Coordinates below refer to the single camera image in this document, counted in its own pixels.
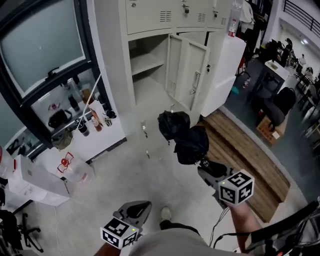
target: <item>person's leg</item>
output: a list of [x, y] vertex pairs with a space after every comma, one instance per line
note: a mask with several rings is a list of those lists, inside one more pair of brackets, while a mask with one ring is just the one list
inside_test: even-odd
[[161, 218], [162, 218], [162, 221], [160, 223], [160, 229], [161, 230], [186, 229], [186, 230], [191, 230], [193, 232], [196, 232], [198, 235], [200, 235], [198, 230], [196, 230], [192, 226], [187, 226], [187, 225], [183, 225], [183, 224], [180, 224], [180, 223], [172, 223], [171, 222], [172, 215], [171, 215], [170, 209], [168, 207], [162, 208], [162, 210], [161, 210]]

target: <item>locker vent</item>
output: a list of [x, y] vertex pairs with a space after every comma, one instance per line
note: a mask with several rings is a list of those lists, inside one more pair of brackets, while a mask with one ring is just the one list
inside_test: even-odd
[[221, 25], [226, 25], [227, 19], [226, 18], [222, 18], [221, 19]]
[[175, 82], [170, 81], [170, 85], [171, 85], [171, 88], [173, 89], [173, 91], [175, 92], [177, 84]]
[[205, 22], [205, 21], [206, 21], [206, 15], [204, 13], [199, 13], [198, 22]]
[[161, 10], [160, 11], [160, 22], [170, 22], [171, 21], [171, 11]]

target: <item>wooden platform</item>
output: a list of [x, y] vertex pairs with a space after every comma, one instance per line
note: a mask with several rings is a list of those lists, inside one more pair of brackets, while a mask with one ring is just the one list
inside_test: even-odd
[[255, 178], [254, 195], [248, 201], [262, 221], [268, 223], [284, 202], [290, 183], [269, 157], [221, 111], [204, 118], [209, 137], [208, 158], [247, 170]]

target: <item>locker handle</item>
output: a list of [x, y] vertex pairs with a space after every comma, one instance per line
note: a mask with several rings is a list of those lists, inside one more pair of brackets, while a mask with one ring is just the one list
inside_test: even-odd
[[200, 80], [200, 73], [198, 71], [196, 71], [195, 76], [194, 76], [194, 80], [193, 80], [193, 84], [192, 84], [193, 89], [196, 90], [198, 88], [199, 80]]

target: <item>shoe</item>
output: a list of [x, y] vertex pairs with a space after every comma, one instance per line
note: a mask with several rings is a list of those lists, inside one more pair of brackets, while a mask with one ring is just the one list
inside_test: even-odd
[[169, 207], [165, 206], [161, 210], [161, 221], [171, 221], [172, 215]]

